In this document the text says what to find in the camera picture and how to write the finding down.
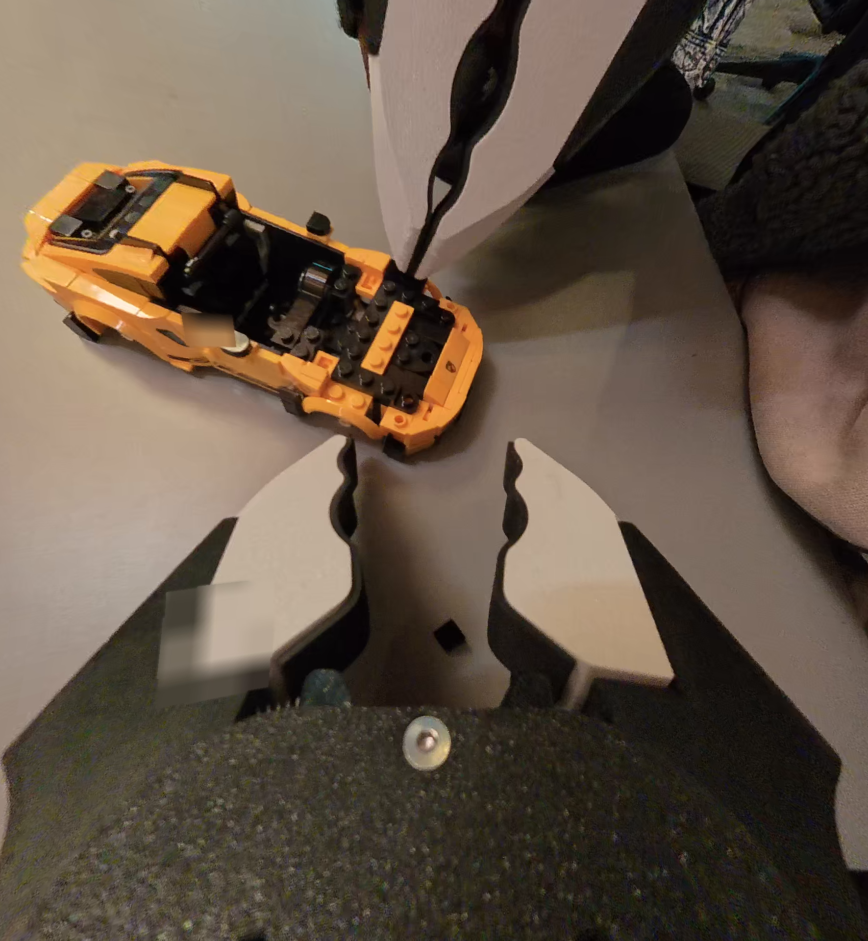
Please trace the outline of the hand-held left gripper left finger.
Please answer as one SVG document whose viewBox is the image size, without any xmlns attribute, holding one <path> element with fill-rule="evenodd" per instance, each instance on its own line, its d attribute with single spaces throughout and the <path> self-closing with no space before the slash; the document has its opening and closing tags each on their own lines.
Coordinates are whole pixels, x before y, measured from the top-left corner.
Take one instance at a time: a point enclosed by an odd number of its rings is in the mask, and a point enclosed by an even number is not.
<svg viewBox="0 0 868 941">
<path fill-rule="evenodd" d="M 214 677 L 299 695 L 366 648 L 369 604 L 354 545 L 355 441 L 334 436 L 239 513 L 214 576 Z"/>
</svg>

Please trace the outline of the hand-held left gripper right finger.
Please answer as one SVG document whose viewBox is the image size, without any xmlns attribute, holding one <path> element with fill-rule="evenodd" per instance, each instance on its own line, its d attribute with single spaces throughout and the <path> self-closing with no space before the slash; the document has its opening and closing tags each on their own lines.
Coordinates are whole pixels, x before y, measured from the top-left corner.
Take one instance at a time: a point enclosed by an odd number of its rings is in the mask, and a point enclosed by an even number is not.
<svg viewBox="0 0 868 941">
<path fill-rule="evenodd" d="M 571 711 L 598 680 L 669 688 L 675 671 L 616 513 L 524 438 L 508 444 L 502 483 L 487 641 L 511 678 L 540 677 Z"/>
</svg>

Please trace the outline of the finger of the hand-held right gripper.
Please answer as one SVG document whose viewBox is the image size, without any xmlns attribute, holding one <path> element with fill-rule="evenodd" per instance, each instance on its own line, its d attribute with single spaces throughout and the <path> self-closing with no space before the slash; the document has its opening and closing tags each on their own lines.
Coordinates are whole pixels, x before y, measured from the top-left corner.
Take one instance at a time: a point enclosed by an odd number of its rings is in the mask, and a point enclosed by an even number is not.
<svg viewBox="0 0 868 941">
<path fill-rule="evenodd" d="M 511 3 L 368 3 L 374 167 L 398 269 L 432 276 L 511 214 Z"/>
<path fill-rule="evenodd" d="M 464 257 L 550 178 L 644 4 L 525 4 L 512 27 L 511 71 L 499 85 L 498 112 L 464 147 L 459 181 L 417 242 L 414 276 L 426 278 Z"/>
</svg>

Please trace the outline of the orange lego car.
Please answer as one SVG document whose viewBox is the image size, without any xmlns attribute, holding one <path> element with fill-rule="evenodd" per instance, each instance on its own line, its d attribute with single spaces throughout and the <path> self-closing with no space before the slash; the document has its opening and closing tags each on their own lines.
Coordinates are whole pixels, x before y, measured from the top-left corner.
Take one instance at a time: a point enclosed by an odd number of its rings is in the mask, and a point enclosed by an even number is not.
<svg viewBox="0 0 868 941">
<path fill-rule="evenodd" d="M 462 415 L 484 355 L 468 308 L 386 253 L 301 226 L 230 176 L 158 161 L 83 163 L 25 217 L 22 266 L 98 343 L 219 371 L 404 460 Z"/>
</svg>

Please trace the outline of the black white patterned fabric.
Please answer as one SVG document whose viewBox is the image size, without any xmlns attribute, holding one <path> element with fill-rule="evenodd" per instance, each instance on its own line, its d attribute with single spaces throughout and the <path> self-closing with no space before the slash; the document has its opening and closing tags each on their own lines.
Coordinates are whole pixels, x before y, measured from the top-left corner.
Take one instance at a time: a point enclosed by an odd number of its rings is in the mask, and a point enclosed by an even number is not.
<svg viewBox="0 0 868 941">
<path fill-rule="evenodd" d="M 672 61 L 693 92 L 710 83 L 752 1 L 707 1 L 678 41 Z"/>
</svg>

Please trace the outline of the black office chair base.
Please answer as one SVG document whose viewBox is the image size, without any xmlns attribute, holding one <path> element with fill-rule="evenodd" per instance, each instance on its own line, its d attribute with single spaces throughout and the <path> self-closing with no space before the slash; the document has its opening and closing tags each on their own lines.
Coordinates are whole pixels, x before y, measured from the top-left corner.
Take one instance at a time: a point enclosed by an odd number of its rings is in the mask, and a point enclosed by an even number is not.
<svg viewBox="0 0 868 941">
<path fill-rule="evenodd" d="M 826 55 L 787 51 L 768 57 L 734 55 L 719 61 L 714 73 L 757 79 L 771 90 L 780 84 L 800 87 L 821 68 Z"/>
</svg>

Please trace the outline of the person's dark fleece jacket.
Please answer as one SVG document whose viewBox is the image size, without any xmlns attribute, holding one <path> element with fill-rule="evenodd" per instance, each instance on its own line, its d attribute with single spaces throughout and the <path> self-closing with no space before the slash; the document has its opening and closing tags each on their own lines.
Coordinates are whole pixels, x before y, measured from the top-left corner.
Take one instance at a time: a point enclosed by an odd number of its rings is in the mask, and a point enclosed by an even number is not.
<svg viewBox="0 0 868 941">
<path fill-rule="evenodd" d="M 868 50 L 698 214 L 727 279 L 868 246 Z"/>
</svg>

